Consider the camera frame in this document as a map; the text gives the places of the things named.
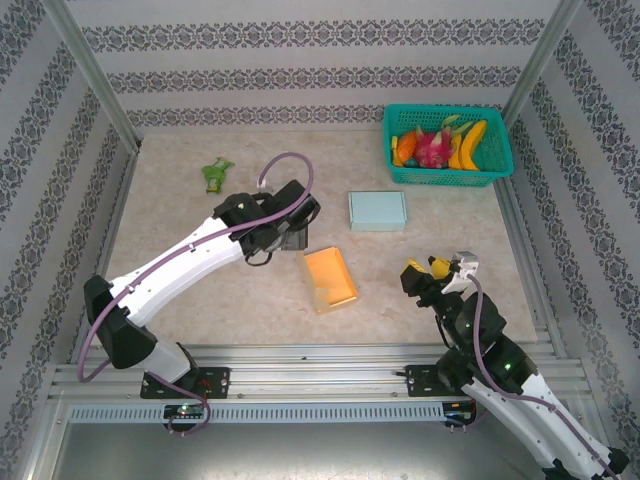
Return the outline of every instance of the beige floor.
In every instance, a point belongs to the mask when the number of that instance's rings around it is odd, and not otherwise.
[[[310,226],[309,251],[340,248],[359,299],[318,316],[293,252],[271,264],[242,262],[215,271],[175,298],[149,325],[187,344],[345,344],[440,342],[431,310],[418,309],[400,286],[408,257],[449,258],[470,250],[478,277],[507,319],[506,333],[535,340],[535,331],[492,187],[462,189],[391,182],[380,132],[305,132],[145,137],[120,224],[108,277],[139,267],[192,232],[226,195],[255,192],[263,166],[283,151],[306,154],[315,166],[313,195],[322,211]],[[205,193],[203,165],[225,156],[221,195]],[[283,160],[267,180],[278,189],[306,183],[304,166]],[[402,232],[352,233],[347,192],[402,190],[409,224]]]

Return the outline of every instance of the decorative stripe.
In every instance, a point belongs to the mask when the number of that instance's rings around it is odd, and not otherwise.
[[[75,68],[71,53],[61,43],[0,158],[0,228]]]
[[[635,217],[640,222],[640,162],[638,149],[631,143],[624,124],[613,105],[607,101],[602,85],[584,58],[575,39],[567,33],[558,44],[555,57],[577,97],[582,112],[591,123],[591,131],[600,142],[611,170],[622,185],[624,196],[631,200]]]
[[[64,318],[75,276],[80,268],[82,255],[91,233],[91,225],[100,204],[100,197],[108,179],[118,142],[118,134],[111,126],[84,194],[67,249],[62,255],[60,270],[56,276],[53,291],[47,300],[44,317],[40,321],[39,334],[31,348],[30,360],[26,364],[26,371],[20,381],[21,388],[16,392],[17,400],[9,409],[11,420],[5,423],[5,432],[0,439],[0,478],[11,478],[18,453],[23,446],[29,420],[33,416],[38,392],[42,386],[42,377],[55,346],[56,336]]]
[[[286,123],[379,123],[384,105],[319,105],[129,110],[136,127],[267,125]]]
[[[109,75],[116,93],[290,88],[512,87],[520,67],[353,67],[128,72]]]
[[[8,285],[0,298],[0,358],[7,356],[7,348],[13,341],[18,320],[24,312],[27,294],[33,288],[62,204],[67,196],[82,151],[100,110],[100,102],[89,91],[84,96],[82,106],[71,126],[62,152],[56,161],[53,174],[47,182],[44,195],[38,204],[38,211],[29,226],[29,233],[20,248],[15,268],[9,275]]]
[[[129,158],[127,158],[127,161],[122,170],[122,175],[120,176],[120,181],[118,182],[118,188],[116,190],[116,195],[113,200],[113,205],[111,205],[111,209],[109,210],[111,212],[109,214],[109,220],[107,220],[107,224],[106,224],[107,226],[104,229],[104,234],[102,235],[102,241],[100,242],[100,250],[98,252],[98,255],[96,256],[96,262],[93,265],[93,268],[91,269],[92,272],[98,271],[98,266],[100,265],[100,260],[102,259],[102,252],[107,246],[107,236],[109,235],[109,230],[111,228],[111,221],[113,220],[113,216],[116,213],[116,207],[118,206],[118,198],[120,197],[120,190],[122,189],[122,185],[124,184],[124,179],[127,174],[128,167],[129,167]],[[76,331],[73,334],[73,340],[71,341],[71,346],[69,347],[69,353],[67,355],[67,363],[72,362],[73,351],[75,350],[76,342],[78,341],[78,336],[80,335],[82,322],[84,321],[86,311],[87,311],[86,305],[82,305],[82,309],[80,310],[80,315],[78,315],[78,319],[74,322],[74,325],[76,325]]]
[[[640,289],[632,283],[633,275],[629,272],[629,265],[621,255],[616,237],[607,223],[606,215],[600,207],[600,201],[596,198],[587,172],[578,158],[562,118],[542,80],[536,83],[530,96],[553,153],[557,157],[558,166],[567,181],[567,188],[572,192],[576,208],[584,221],[593,251],[600,258],[604,277],[609,282],[609,289],[613,292],[615,303],[621,310],[620,316],[626,321],[627,332],[633,338],[634,348],[639,348]]]
[[[334,20],[85,27],[95,52],[373,45],[533,45],[543,19]]]
[[[38,0],[15,0],[0,20],[0,84],[7,83],[29,40],[45,16]]]
[[[522,221],[524,223],[524,228],[527,230],[527,237],[529,238],[529,245],[531,245],[531,249],[533,250],[533,256],[536,257],[536,264],[538,266],[538,271],[540,272],[540,278],[542,279],[542,284],[544,285],[545,292],[547,294],[547,298],[549,299],[549,305],[551,306],[551,310],[553,311],[553,316],[558,318],[558,314],[556,312],[556,307],[553,304],[553,297],[551,296],[551,289],[549,288],[549,284],[547,283],[547,276],[544,273],[544,269],[542,268],[542,260],[540,259],[540,255],[538,255],[538,248],[536,247],[535,242],[533,241],[533,232],[531,231],[531,227],[529,226],[529,220],[527,220],[527,216],[524,213],[524,208],[522,208],[522,201],[520,200],[520,194],[516,188],[515,182],[513,181],[513,177],[509,179],[511,181],[511,186],[513,187],[513,193],[516,196],[516,200],[518,201],[518,207],[520,208],[520,215],[522,216]]]
[[[640,15],[627,0],[587,0],[587,6],[627,62],[635,81],[640,81]]]
[[[619,439],[624,443],[624,451],[631,458],[640,458],[640,426],[635,422],[636,414],[632,409],[629,395],[622,389],[620,369],[611,358],[613,352],[609,340],[602,333],[589,290],[583,282],[580,265],[576,260],[567,231],[560,219],[558,207],[551,195],[540,161],[523,122],[518,119],[512,129],[513,140],[520,152],[520,158],[529,184],[536,199],[540,215],[547,229],[547,235],[553,247],[562,279],[565,282],[573,311],[577,315],[578,325],[582,329],[585,345],[596,366],[596,374],[603,385],[607,405],[612,412],[611,419],[616,425]]]

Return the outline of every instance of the teal basket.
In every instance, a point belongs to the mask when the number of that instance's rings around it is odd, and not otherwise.
[[[454,125],[468,121],[487,121],[487,131],[473,153],[479,172],[430,168],[398,168],[391,163],[391,137],[398,139],[419,125],[425,132],[437,132],[450,115],[460,118]],[[453,187],[486,187],[494,180],[513,173],[513,154],[507,129],[500,113],[491,108],[451,107],[445,105],[389,105],[384,109],[384,152],[387,167],[395,183],[449,185]]]

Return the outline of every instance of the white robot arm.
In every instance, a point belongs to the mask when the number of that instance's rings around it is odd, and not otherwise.
[[[127,312],[129,321],[138,327],[144,327],[163,306],[198,280],[228,263],[244,258],[240,242],[231,240],[230,235],[222,235],[207,242],[206,245],[193,247],[193,242],[198,238],[212,235],[226,228],[228,226],[222,219],[209,217],[192,234],[146,265],[113,279],[109,292],[115,297],[141,272],[148,270],[181,247],[191,245],[189,253],[162,265],[145,278],[135,291],[118,303],[118,307]],[[191,364],[176,343],[156,338],[158,341],[153,351],[137,366],[174,383],[189,372]]]
[[[410,260],[401,281],[405,293],[420,297],[419,307],[436,312],[449,347],[436,364],[440,384],[489,410],[527,447],[548,480],[597,480],[621,473],[628,457],[584,430],[531,359],[502,333],[506,321],[475,279],[475,255],[458,252],[451,262],[434,257],[429,262],[433,275]],[[478,293],[463,300],[462,292],[472,283]]]
[[[268,262],[277,249],[304,249],[307,226],[320,210],[308,188],[292,180],[275,195],[231,195],[213,217],[148,264],[111,283],[99,275],[89,279],[84,286],[87,315],[113,366],[142,367],[182,390],[198,390],[199,369],[189,354],[146,325],[171,299],[217,268],[239,259],[259,266],[249,262],[259,252],[267,252]]]

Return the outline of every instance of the dragon fruit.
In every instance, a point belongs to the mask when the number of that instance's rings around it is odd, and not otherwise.
[[[420,127],[416,129],[418,143],[413,151],[413,158],[422,168],[443,168],[447,166],[453,154],[451,148],[451,128],[445,127],[437,133],[424,133]]]

